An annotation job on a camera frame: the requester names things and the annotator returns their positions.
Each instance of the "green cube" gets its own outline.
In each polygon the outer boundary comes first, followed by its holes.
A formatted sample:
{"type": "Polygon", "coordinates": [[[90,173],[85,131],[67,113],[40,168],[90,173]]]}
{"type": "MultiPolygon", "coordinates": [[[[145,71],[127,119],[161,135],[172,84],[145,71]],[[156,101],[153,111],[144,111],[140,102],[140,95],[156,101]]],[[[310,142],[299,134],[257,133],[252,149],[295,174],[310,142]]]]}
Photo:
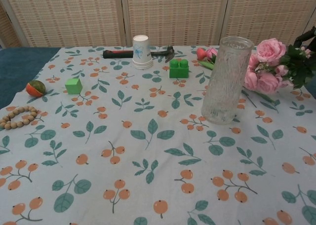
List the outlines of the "green cube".
{"type": "Polygon", "coordinates": [[[82,90],[82,84],[78,78],[70,78],[65,86],[68,94],[79,94],[82,90]]]}
{"type": "Polygon", "coordinates": [[[173,59],[170,61],[169,78],[188,78],[189,77],[189,62],[181,60],[180,62],[173,59]]]}

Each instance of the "upside-down cup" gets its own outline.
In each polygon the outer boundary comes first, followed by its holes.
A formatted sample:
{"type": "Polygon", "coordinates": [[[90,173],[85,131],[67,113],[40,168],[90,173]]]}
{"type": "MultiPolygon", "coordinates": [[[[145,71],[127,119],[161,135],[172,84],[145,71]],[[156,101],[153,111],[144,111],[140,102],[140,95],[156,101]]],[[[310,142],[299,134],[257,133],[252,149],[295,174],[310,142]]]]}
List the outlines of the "upside-down cup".
{"type": "Polygon", "coordinates": [[[148,36],[137,35],[133,38],[133,65],[137,69],[153,66],[148,36]]]}

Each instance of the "flower bouquet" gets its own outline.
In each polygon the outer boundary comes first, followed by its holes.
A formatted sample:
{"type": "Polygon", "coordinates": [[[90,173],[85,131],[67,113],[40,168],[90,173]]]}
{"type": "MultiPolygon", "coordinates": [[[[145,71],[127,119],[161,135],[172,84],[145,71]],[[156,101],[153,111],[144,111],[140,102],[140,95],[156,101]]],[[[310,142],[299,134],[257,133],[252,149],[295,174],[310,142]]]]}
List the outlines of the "flower bouquet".
{"type": "MultiPolygon", "coordinates": [[[[202,66],[215,63],[217,51],[197,49],[197,59],[202,66]]],[[[316,62],[310,61],[312,52],[304,47],[286,46],[275,38],[262,41],[249,60],[244,87],[261,94],[273,94],[279,88],[301,88],[314,76],[316,62]]]]}

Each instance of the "toy fruit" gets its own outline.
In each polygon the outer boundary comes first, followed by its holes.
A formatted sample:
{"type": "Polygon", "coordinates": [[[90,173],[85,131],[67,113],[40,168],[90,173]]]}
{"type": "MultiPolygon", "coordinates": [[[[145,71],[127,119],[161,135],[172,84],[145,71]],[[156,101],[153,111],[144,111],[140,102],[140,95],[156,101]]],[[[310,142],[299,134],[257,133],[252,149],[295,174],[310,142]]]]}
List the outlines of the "toy fruit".
{"type": "Polygon", "coordinates": [[[26,85],[26,91],[31,96],[38,98],[45,94],[45,85],[38,80],[32,80],[26,85]]]}

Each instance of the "woven wall panel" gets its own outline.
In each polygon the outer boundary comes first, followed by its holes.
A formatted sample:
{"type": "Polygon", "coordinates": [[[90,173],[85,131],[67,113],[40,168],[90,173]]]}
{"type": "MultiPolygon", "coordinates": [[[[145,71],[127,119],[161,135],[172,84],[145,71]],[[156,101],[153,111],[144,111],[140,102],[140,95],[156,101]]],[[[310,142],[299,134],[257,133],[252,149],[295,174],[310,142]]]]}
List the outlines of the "woven wall panel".
{"type": "Polygon", "coordinates": [[[0,38],[4,42],[4,47],[21,46],[9,18],[7,17],[3,7],[0,5],[0,38]]]}
{"type": "Polygon", "coordinates": [[[255,44],[278,38],[291,44],[303,32],[315,6],[316,0],[232,0],[222,37],[242,36],[255,44]]]}
{"type": "Polygon", "coordinates": [[[132,37],[148,35],[152,45],[217,44],[221,4],[222,0],[128,0],[132,37]]]}
{"type": "Polygon", "coordinates": [[[120,38],[115,0],[9,2],[30,46],[125,44],[120,38]]]}

